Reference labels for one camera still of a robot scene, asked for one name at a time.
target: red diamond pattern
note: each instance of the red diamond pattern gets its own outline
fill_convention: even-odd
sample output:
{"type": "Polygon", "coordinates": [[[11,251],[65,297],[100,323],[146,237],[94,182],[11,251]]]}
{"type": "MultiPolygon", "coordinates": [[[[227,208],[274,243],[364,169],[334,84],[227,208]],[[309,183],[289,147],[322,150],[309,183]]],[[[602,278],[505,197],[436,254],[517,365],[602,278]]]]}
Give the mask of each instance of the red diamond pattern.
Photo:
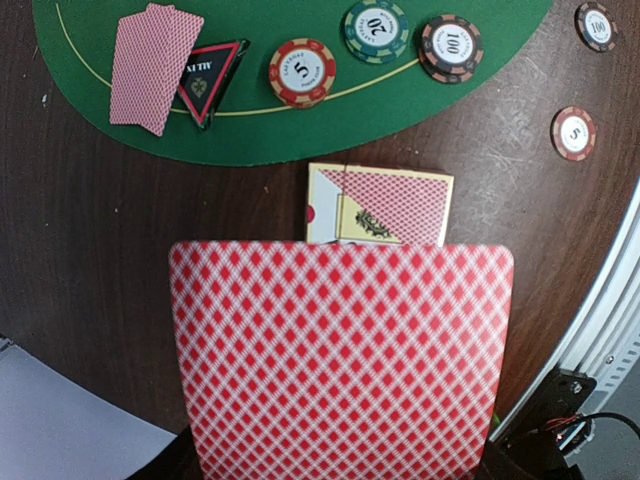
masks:
{"type": "Polygon", "coordinates": [[[441,241],[450,194],[448,182],[371,172],[320,172],[402,242],[437,245],[441,241]]]}
{"type": "Polygon", "coordinates": [[[207,479],[472,478],[507,333],[506,248],[193,242],[170,263],[207,479]]]}

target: green poker chip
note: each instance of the green poker chip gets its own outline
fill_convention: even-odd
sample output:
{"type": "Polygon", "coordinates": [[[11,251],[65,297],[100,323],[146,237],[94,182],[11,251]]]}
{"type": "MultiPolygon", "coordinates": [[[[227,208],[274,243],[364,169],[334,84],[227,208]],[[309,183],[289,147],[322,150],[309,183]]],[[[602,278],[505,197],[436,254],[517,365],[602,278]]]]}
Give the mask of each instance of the green poker chip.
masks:
{"type": "Polygon", "coordinates": [[[398,58],[409,41],[409,20],[388,0],[362,0],[344,21],[347,47],[367,63],[387,63],[398,58]]]}
{"type": "Polygon", "coordinates": [[[383,65],[385,63],[392,62],[396,58],[398,58],[402,54],[402,52],[404,52],[406,45],[402,47],[400,50],[398,50],[396,53],[392,55],[387,55],[386,57],[369,57],[364,53],[354,49],[349,43],[347,43],[347,48],[353,54],[354,57],[356,57],[359,60],[362,60],[363,62],[369,63],[371,65],[383,65]]]}

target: black poker chip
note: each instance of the black poker chip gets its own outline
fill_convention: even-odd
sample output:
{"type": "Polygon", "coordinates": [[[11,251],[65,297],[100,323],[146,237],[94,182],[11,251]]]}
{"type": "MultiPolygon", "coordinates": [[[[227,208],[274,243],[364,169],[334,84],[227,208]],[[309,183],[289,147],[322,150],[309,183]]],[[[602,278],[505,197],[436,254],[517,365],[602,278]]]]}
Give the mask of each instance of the black poker chip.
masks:
{"type": "Polygon", "coordinates": [[[598,2],[586,2],[578,8],[576,27],[584,43],[596,52],[613,50],[618,43],[618,24],[598,2]]]}
{"type": "Polygon", "coordinates": [[[452,75],[450,73],[440,72],[427,61],[427,57],[422,51],[422,49],[418,50],[418,56],[420,57],[420,64],[422,65],[422,68],[424,68],[425,72],[427,72],[429,76],[433,78],[436,82],[444,83],[447,85],[457,85],[459,83],[466,82],[467,80],[470,80],[473,77],[471,73],[464,73],[462,75],[452,75]]]}
{"type": "Polygon", "coordinates": [[[484,57],[480,31],[457,15],[441,15],[429,22],[421,47],[427,62],[444,74],[473,75],[484,57]]]}

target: white chip center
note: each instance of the white chip center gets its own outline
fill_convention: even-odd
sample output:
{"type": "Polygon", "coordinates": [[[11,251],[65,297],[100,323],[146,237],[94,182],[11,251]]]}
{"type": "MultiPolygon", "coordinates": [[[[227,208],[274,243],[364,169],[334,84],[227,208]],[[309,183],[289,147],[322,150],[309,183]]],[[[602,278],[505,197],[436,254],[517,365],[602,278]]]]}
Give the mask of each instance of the white chip center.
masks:
{"type": "Polygon", "coordinates": [[[611,40],[612,30],[609,19],[599,10],[589,10],[585,16],[587,33],[597,43],[607,43],[611,40]]]}
{"type": "Polygon", "coordinates": [[[313,50],[294,50],[280,63],[280,79],[289,90],[310,92],[324,79],[324,62],[313,50]]]}
{"type": "Polygon", "coordinates": [[[568,117],[560,127],[560,138],[571,153],[578,153],[589,144],[589,127],[580,117],[568,117]]]}
{"type": "Polygon", "coordinates": [[[368,8],[355,20],[356,35],[365,45],[383,47],[398,35],[398,19],[383,8],[368,8]]]}
{"type": "Polygon", "coordinates": [[[433,32],[433,48],[438,58],[446,63],[464,63],[473,54],[473,38],[459,25],[442,25],[433,32]]]}

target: yellow line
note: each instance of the yellow line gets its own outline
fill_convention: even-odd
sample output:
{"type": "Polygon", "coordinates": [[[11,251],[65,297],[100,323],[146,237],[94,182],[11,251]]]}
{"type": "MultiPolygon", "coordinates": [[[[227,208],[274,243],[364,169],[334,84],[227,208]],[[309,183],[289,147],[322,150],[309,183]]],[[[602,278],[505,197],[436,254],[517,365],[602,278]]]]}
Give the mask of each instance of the yellow line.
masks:
{"type": "MultiPolygon", "coordinates": [[[[62,32],[64,33],[65,38],[67,39],[67,42],[69,43],[69,46],[71,47],[71,49],[73,50],[73,53],[76,54],[76,57],[78,57],[78,60],[80,60],[80,62],[86,67],[87,70],[89,70],[89,72],[96,77],[98,80],[100,80],[102,83],[104,83],[107,87],[111,88],[111,83],[109,83],[107,80],[105,80],[104,78],[102,78],[93,68],[91,68],[91,66],[87,63],[87,61],[82,57],[82,55],[80,55],[80,52],[78,52],[78,49],[75,47],[75,45],[73,44],[73,42],[71,41],[71,38],[69,37],[69,34],[67,33],[67,29],[64,25],[64,21],[62,20],[62,14],[60,13],[60,5],[58,3],[56,3],[56,10],[58,11],[58,19],[60,20],[60,26],[62,27],[62,32]]],[[[419,59],[415,59],[410,61],[409,63],[396,68],[395,70],[386,73],[380,77],[374,78],[373,80],[369,80],[368,82],[364,82],[361,83],[360,85],[356,85],[355,87],[351,87],[348,88],[346,90],[343,90],[341,92],[336,92],[336,93],[332,93],[331,95],[329,95],[325,101],[328,100],[334,100],[336,98],[340,98],[340,97],[344,97],[345,95],[350,95],[352,93],[355,92],[359,92],[360,90],[364,90],[365,88],[371,87],[377,83],[380,83],[384,80],[387,80],[391,77],[394,77],[396,75],[398,75],[399,73],[404,72],[405,70],[408,70],[409,68],[413,67],[414,65],[417,65],[419,62],[419,59]]],[[[277,112],[284,112],[286,110],[291,110],[291,107],[288,106],[282,106],[282,107],[273,107],[273,108],[261,108],[261,109],[257,109],[257,110],[241,110],[238,112],[217,112],[216,113],[216,117],[246,117],[246,116],[250,116],[250,115],[264,115],[267,113],[277,113],[277,112]]],[[[180,108],[172,108],[171,111],[173,113],[181,113],[181,114],[185,114],[188,115],[189,112],[186,110],[182,110],[180,108]]]]}
{"type": "Polygon", "coordinates": [[[73,44],[73,42],[69,38],[69,34],[67,33],[67,29],[65,28],[64,22],[62,21],[62,15],[60,14],[60,5],[58,5],[57,3],[56,3],[56,10],[58,11],[58,18],[60,19],[60,26],[62,27],[62,33],[64,33],[64,36],[67,39],[67,42],[69,42],[69,46],[73,50],[73,53],[76,54],[78,59],[82,62],[82,64],[85,67],[87,67],[87,70],[89,70],[94,77],[96,77],[98,80],[100,80],[102,83],[104,83],[107,87],[111,88],[111,84],[109,82],[107,82],[104,78],[102,78],[100,75],[98,75],[96,73],[96,71],[93,68],[91,68],[91,66],[87,62],[85,62],[84,58],[82,58],[82,55],[80,55],[80,52],[78,52],[78,50],[76,49],[76,46],[73,44]]]}

